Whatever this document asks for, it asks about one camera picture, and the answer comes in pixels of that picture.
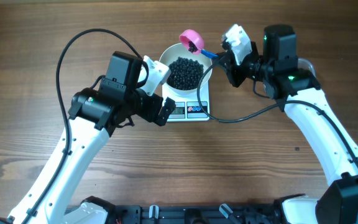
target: bowl of black beans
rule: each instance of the bowl of black beans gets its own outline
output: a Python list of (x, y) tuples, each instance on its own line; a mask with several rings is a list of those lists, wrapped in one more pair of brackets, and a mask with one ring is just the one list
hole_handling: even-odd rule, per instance
[[(186, 95), (197, 90), (204, 71), (212, 65), (204, 55), (194, 55), (182, 44), (169, 47), (160, 57), (160, 62), (168, 65), (171, 75), (167, 85), (178, 95)], [(201, 87), (208, 82), (212, 70), (205, 76)]]

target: white bowl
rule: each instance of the white bowl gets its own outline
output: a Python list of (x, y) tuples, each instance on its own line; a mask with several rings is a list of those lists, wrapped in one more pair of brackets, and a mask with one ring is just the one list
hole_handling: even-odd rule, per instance
[[(178, 57), (197, 60), (198, 63), (203, 65), (204, 72), (209, 66), (212, 65), (211, 59), (209, 59), (208, 57), (205, 57), (202, 54), (193, 55), (181, 43), (174, 44), (171, 47), (169, 47), (167, 50), (165, 50), (164, 53), (162, 53), (162, 55), (160, 57), (160, 62), (166, 66), (169, 66), (172, 62), (178, 60)], [(212, 74), (212, 69), (204, 77), (204, 80), (201, 84), (201, 88), (205, 85), (205, 83), (208, 82), (209, 78), (211, 77), (211, 74)], [(177, 90), (174, 87), (168, 85), (168, 83), (166, 83), (165, 85), (167, 85), (178, 96), (195, 93), (197, 91), (196, 88), (193, 90)]]

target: pink cup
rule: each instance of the pink cup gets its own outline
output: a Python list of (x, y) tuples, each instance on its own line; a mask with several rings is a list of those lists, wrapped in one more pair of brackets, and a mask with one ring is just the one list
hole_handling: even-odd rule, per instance
[(204, 40), (196, 31), (188, 29), (185, 30), (179, 36), (181, 44), (185, 46), (186, 49), (189, 49), (189, 42), (192, 41), (196, 47), (197, 51), (193, 52), (192, 54), (198, 55), (201, 53), (201, 50), (204, 49)]

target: kitchen scale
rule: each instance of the kitchen scale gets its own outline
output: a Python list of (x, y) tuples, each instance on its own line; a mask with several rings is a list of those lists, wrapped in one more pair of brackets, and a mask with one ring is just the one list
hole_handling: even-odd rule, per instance
[[(197, 100), (197, 91), (186, 95), (175, 93), (168, 84), (162, 85), (162, 96), (173, 99), (177, 107), (168, 118), (168, 122), (207, 121), (209, 117), (203, 112)], [(202, 107), (209, 113), (209, 88), (206, 82), (200, 89)]]

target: wooden table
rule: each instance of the wooden table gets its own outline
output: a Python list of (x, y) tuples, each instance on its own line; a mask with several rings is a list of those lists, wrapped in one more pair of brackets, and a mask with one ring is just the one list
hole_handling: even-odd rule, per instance
[[(291, 24), (298, 55), (310, 60), (337, 117), (358, 143), (358, 1), (147, 1), (0, 5), (0, 216), (29, 190), (63, 130), (55, 69), (66, 43), (89, 28), (110, 29), (158, 60), (195, 29), (222, 51), (221, 35), (244, 27), (262, 52), (263, 29)], [(115, 50), (107, 34), (90, 34), (68, 51), (61, 70), (66, 108), (74, 93), (106, 72)], [(233, 88), (216, 69), (212, 114), (237, 118), (273, 104), (246, 81)], [(272, 110), (237, 124), (170, 123), (135, 117), (118, 129), (86, 171), (72, 204), (94, 195), (115, 204), (189, 205), (271, 202), (327, 189), (321, 166), (285, 113)]]

